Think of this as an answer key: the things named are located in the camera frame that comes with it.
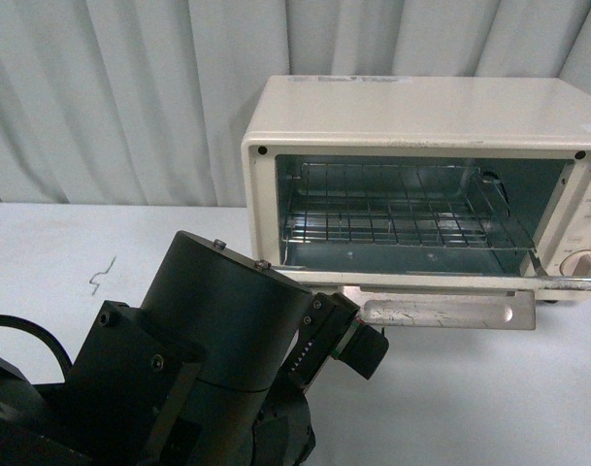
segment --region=oven knob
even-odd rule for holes
[[[591,250],[571,254],[563,260],[560,273],[567,277],[591,277]]]

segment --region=curtain fold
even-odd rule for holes
[[[591,0],[0,0],[0,200],[242,206],[275,74],[557,77]]]

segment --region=oven door handle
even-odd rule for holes
[[[360,306],[359,317],[372,325],[506,330],[534,330],[536,327],[535,293],[531,290],[498,294],[413,294],[342,286],[341,293]]]

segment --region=cable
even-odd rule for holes
[[[62,370],[62,375],[64,376],[64,379],[66,379],[66,376],[69,374],[71,366],[73,365],[71,358],[66,353],[60,342],[58,342],[55,337],[51,335],[45,328],[21,317],[1,315],[0,327],[15,328],[16,330],[29,333],[30,335],[33,335],[41,340],[45,345],[47,345],[47,347],[57,359],[60,369]]]

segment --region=cylindrical motor housing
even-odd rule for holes
[[[266,263],[177,233],[141,309],[169,339],[207,351],[181,414],[200,429],[188,464],[234,457],[311,300]]]

